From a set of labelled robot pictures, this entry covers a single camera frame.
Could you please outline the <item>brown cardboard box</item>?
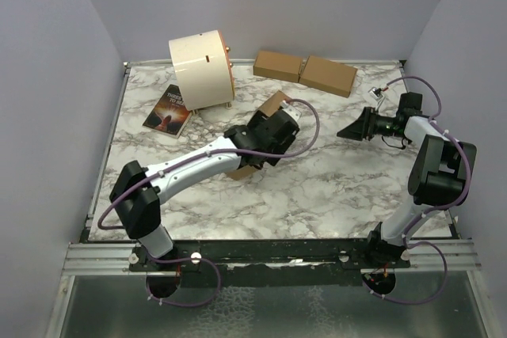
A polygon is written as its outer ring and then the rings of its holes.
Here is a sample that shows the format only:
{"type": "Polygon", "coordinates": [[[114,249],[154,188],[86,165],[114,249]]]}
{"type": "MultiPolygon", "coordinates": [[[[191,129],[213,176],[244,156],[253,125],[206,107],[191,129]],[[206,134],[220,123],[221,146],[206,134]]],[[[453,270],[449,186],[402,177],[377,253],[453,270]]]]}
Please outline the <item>brown cardboard box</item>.
{"type": "MultiPolygon", "coordinates": [[[[280,108],[282,101],[289,101],[291,98],[282,91],[277,91],[268,100],[266,100],[257,110],[263,112],[267,116],[271,116],[275,111],[280,108]]],[[[227,176],[232,180],[242,180],[258,172],[258,169],[247,165],[233,172],[227,173],[227,176]]]]}

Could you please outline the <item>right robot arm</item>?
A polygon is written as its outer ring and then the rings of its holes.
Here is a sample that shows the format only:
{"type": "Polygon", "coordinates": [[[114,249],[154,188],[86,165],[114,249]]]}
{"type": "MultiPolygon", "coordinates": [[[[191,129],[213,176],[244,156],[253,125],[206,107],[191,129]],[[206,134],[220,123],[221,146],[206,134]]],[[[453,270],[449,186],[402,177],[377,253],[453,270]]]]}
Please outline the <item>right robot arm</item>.
{"type": "Polygon", "coordinates": [[[477,148],[448,137],[436,121],[422,114],[422,95],[401,95],[393,117],[365,107],[357,120],[340,130],[337,137],[356,141],[399,137],[419,147],[411,169],[406,201],[387,220],[370,231],[364,259],[374,268],[396,262],[408,240],[435,214],[460,205],[471,185],[477,148]]]}

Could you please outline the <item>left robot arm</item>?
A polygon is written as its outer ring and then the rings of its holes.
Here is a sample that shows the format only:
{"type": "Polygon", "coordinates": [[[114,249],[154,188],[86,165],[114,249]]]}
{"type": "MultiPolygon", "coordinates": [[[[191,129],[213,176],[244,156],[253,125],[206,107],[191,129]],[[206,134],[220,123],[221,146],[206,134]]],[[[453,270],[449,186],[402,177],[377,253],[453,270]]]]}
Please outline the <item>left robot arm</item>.
{"type": "Polygon", "coordinates": [[[162,224],[161,206],[194,184],[221,173],[274,166],[299,132],[300,112],[280,107],[271,116],[257,111],[246,125],[229,128],[215,141],[180,158],[142,167],[138,161],[121,170],[109,199],[128,237],[147,250],[154,268],[170,268],[173,240],[162,224]]]}

